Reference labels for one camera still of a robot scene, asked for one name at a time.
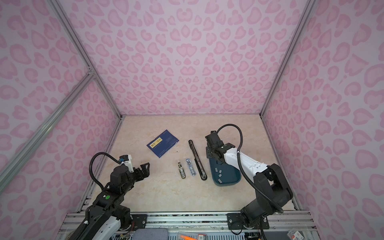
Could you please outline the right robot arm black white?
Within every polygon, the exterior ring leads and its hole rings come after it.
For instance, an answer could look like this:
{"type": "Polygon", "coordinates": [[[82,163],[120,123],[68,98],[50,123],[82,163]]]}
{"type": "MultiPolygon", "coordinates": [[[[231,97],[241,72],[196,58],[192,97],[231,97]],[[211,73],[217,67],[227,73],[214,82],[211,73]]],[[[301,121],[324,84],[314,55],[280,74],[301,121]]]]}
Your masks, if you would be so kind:
{"type": "Polygon", "coordinates": [[[240,210],[238,221],[234,224],[240,224],[247,229],[255,227],[261,229],[268,216],[284,212],[283,207],[294,195],[282,168],[277,164],[261,163],[242,153],[244,137],[240,127],[225,124],[205,136],[205,139],[208,157],[238,169],[256,192],[256,198],[240,210]],[[219,132],[226,127],[238,130],[240,134],[238,146],[225,144],[221,140],[219,132]]]}

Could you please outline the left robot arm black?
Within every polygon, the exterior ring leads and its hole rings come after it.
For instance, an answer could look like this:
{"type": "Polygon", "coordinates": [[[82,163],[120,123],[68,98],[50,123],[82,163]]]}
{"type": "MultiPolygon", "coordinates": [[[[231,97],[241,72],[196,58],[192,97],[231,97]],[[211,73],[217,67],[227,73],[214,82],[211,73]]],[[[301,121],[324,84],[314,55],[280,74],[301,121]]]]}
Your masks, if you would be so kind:
{"type": "Polygon", "coordinates": [[[136,182],[150,175],[150,163],[132,166],[132,156],[123,155],[117,160],[105,152],[96,153],[89,164],[89,173],[93,182],[100,188],[94,202],[85,210],[85,218],[69,236],[70,240],[109,240],[118,230],[133,229],[131,210],[121,203],[125,195],[136,182]],[[110,181],[104,186],[94,175],[93,163],[100,155],[106,156],[116,164],[110,175],[110,181]]]}

